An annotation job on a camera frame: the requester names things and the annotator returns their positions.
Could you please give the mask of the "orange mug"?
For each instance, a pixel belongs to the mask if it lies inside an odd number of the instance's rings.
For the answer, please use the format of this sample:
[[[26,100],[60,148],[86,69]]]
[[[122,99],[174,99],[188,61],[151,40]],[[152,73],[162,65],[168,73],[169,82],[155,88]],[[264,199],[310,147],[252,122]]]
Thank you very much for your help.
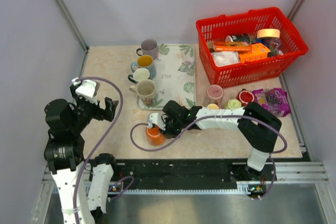
[[[160,132],[160,128],[158,126],[152,128],[147,127],[145,133],[148,143],[153,146],[162,145],[166,140],[166,137]]]

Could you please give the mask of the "cream floral mug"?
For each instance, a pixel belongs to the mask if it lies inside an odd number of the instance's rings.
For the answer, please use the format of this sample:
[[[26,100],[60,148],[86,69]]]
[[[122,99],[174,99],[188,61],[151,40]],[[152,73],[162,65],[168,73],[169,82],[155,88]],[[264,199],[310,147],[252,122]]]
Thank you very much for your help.
[[[130,85],[129,89],[135,92],[146,106],[152,106],[155,103],[157,91],[154,81],[150,79],[141,80],[137,84]]]

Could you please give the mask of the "dark green mug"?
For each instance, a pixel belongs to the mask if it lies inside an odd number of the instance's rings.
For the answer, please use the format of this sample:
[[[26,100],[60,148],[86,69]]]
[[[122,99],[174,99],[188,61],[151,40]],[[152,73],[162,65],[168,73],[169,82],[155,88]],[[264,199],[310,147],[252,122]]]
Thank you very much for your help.
[[[128,75],[128,80],[135,84],[149,78],[150,72],[146,68],[137,69],[133,74]]]

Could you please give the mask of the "light blue butterfly mug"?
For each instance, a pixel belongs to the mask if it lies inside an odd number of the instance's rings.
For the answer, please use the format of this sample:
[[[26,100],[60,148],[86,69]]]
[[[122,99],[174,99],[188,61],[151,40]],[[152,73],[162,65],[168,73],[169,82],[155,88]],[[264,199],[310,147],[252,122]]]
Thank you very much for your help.
[[[149,79],[154,79],[156,77],[156,67],[154,60],[150,55],[143,55],[138,58],[136,62],[130,64],[132,72],[135,72],[138,69],[145,68],[149,71]]]

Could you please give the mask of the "lilac purple mug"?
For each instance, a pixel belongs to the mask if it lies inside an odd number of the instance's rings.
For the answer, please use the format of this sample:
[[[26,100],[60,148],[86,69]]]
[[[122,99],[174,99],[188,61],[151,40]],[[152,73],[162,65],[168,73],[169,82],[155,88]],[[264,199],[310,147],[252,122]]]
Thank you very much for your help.
[[[158,58],[158,46],[154,39],[146,39],[141,42],[140,48],[136,50],[138,56],[149,55],[154,60]]]

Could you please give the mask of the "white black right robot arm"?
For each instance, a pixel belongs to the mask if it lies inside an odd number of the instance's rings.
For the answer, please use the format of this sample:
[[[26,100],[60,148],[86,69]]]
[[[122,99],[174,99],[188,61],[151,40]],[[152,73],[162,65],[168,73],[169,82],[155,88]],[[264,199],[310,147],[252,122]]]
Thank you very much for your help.
[[[203,106],[186,108],[175,101],[163,107],[163,115],[149,116],[149,121],[166,138],[176,138],[191,129],[239,130],[251,145],[245,174],[252,180],[264,174],[267,159],[274,152],[282,122],[256,102],[237,109],[208,109]]]

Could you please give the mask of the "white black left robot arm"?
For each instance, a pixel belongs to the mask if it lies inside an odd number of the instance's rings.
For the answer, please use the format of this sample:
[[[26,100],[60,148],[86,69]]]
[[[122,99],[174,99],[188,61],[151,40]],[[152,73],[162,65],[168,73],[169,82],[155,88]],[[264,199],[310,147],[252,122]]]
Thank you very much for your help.
[[[117,178],[119,168],[112,154],[102,153],[90,160],[91,186],[79,176],[85,168],[81,132],[92,119],[114,119],[118,101],[105,98],[105,107],[91,103],[84,97],[73,105],[65,99],[56,99],[44,109],[49,126],[48,142],[44,150],[51,176],[56,183],[64,223],[108,223],[107,192],[111,180]]]

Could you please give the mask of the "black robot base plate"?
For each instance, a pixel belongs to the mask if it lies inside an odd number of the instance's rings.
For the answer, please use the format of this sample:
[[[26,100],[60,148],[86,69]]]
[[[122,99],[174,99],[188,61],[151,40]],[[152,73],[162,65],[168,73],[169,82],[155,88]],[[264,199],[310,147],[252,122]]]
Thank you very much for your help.
[[[237,182],[270,182],[272,164],[261,172],[247,168],[243,159],[118,159],[112,182],[134,177],[131,189],[235,189]]]

